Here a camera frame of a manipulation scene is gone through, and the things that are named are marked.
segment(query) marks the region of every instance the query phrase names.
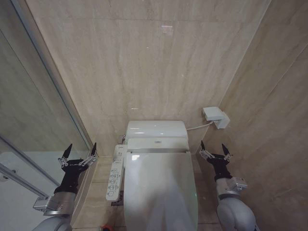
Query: toilet seat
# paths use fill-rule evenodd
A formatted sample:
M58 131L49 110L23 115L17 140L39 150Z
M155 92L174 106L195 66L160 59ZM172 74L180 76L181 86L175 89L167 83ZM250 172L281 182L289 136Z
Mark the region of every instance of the toilet seat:
M126 155L128 231L195 231L198 203L190 152Z

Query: white cable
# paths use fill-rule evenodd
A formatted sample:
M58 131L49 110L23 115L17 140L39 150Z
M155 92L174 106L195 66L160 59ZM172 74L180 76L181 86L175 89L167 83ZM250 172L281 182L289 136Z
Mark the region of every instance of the white cable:
M204 125L201 125L201 126L198 126L198 127L194 127L194 128L189 128L189 129L186 129L186 130L188 131L188 130L193 130L193 129L197 129L197 128L203 128L203 127L211 125L212 123L214 123L214 121L212 121L212 122L210 122L208 124L204 124Z

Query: bathroom floor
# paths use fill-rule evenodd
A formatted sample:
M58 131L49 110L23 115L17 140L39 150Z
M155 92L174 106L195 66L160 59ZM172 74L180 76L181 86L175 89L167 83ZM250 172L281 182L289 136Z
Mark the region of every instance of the bathroom floor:
M86 201L73 224L74 231L96 231L104 224L114 226L115 231L126 231L123 206L111 207L111 203L105 199L112 159L99 158ZM195 155L192 155L192 160L198 194L198 231L221 231L216 201L210 197Z

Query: toilet tank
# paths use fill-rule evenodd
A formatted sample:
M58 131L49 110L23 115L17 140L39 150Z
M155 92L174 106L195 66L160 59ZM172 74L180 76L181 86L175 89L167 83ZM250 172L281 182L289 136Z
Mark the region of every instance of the toilet tank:
M179 120L132 120L129 121L125 141L132 138L186 138L186 127Z

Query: toilet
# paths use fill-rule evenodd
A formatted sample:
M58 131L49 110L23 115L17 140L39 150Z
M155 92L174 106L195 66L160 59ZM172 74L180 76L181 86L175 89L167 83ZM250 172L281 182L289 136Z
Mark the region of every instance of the toilet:
M198 202L182 121L130 121L125 136L128 231L196 231Z

